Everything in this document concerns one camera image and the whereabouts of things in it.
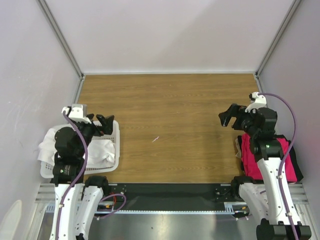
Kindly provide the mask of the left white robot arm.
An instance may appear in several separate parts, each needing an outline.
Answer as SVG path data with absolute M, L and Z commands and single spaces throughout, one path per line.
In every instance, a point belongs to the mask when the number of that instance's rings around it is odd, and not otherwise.
M 96 115 L 99 125 L 88 121 L 70 120 L 55 135 L 54 167 L 51 183 L 54 184 L 55 208 L 50 233 L 51 240 L 87 240 L 100 200 L 110 195 L 105 176 L 91 176 L 84 180 L 89 158 L 88 146 L 93 137 L 113 133 L 114 115 Z

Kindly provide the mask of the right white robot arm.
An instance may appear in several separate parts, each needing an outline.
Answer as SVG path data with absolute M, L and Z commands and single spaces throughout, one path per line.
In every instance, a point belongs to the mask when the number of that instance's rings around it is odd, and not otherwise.
M 309 240 L 311 228 L 301 222 L 287 182 L 286 158 L 275 134 L 277 112 L 267 107 L 247 110 L 246 106 L 233 103 L 218 117 L 223 127 L 235 118 L 232 128 L 249 135 L 250 151 L 262 175 L 265 197 L 251 177 L 235 177 L 230 188 L 231 197 L 236 201 L 244 200 L 252 213 L 256 221 L 256 238 Z

